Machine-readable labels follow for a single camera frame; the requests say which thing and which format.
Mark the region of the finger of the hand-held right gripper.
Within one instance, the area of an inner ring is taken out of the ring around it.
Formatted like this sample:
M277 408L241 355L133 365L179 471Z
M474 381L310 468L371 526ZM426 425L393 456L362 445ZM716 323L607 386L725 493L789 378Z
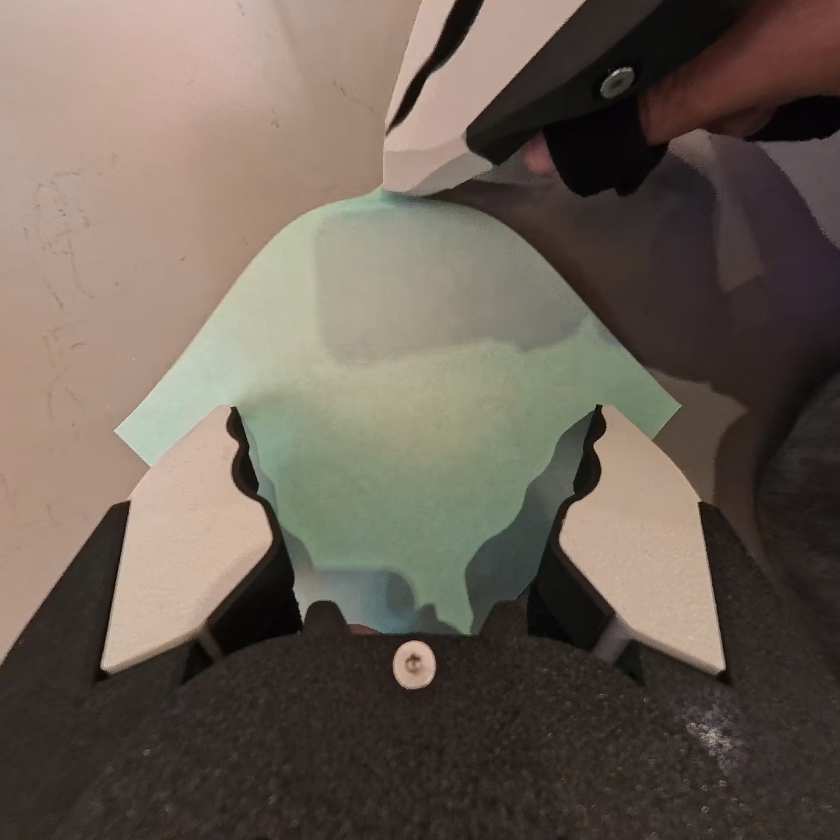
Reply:
M545 44L545 2L483 2L455 53L384 140L384 189L427 195L489 170L468 126Z
M418 7L385 120L387 133L403 121L418 99L430 72L440 36L455 1L422 1Z

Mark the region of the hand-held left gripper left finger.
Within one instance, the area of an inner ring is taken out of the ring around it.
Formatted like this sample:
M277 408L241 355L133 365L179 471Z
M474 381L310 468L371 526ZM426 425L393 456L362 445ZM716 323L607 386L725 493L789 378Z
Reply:
M101 669L180 645L212 660L289 632L289 554L238 410L218 406L129 498Z

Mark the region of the grey fleece jacket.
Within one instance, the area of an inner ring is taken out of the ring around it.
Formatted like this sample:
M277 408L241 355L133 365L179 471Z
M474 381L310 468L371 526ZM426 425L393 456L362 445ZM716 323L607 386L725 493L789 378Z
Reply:
M838 644L838 372L804 404L763 471L757 513L768 555L816 628Z

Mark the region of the person's right hand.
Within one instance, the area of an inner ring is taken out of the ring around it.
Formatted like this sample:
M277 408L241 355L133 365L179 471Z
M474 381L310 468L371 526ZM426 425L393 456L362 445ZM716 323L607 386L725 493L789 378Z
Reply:
M839 2L761 1L697 58L648 89L646 141L758 131L792 102L839 92Z

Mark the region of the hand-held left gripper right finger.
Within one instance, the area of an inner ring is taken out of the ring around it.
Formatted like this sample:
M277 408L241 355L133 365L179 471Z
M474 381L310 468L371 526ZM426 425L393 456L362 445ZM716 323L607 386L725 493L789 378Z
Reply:
M614 406L591 415L530 588L528 625L632 676L641 676L640 647L710 676L726 671L700 499Z

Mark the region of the green paper sheet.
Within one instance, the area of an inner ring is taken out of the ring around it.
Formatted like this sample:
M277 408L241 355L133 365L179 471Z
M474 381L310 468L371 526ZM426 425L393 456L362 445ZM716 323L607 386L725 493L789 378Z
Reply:
M461 634L535 575L595 406L680 408L508 226L382 189L273 237L115 433L152 466L223 404L302 610Z

